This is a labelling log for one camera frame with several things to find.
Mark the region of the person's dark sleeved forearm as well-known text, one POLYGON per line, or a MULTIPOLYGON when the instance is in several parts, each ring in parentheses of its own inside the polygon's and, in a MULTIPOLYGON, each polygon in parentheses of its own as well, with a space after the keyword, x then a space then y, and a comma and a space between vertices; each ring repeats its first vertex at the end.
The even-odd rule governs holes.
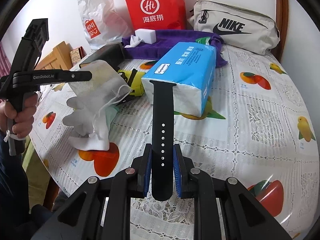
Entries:
POLYGON ((28 178, 19 156, 9 154, 1 133, 1 239, 31 239, 52 216, 40 204, 29 206, 28 178))

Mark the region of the person's left hand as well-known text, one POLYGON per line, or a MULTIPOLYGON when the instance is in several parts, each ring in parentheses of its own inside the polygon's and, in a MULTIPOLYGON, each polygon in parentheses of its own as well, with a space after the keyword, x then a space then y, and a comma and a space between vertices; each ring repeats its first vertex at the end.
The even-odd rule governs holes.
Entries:
POLYGON ((24 110, 17 112, 8 101, 1 102, 1 132, 7 131, 7 120, 15 121, 12 131, 19 139, 26 137, 32 130, 38 95, 34 93, 24 101, 24 110))

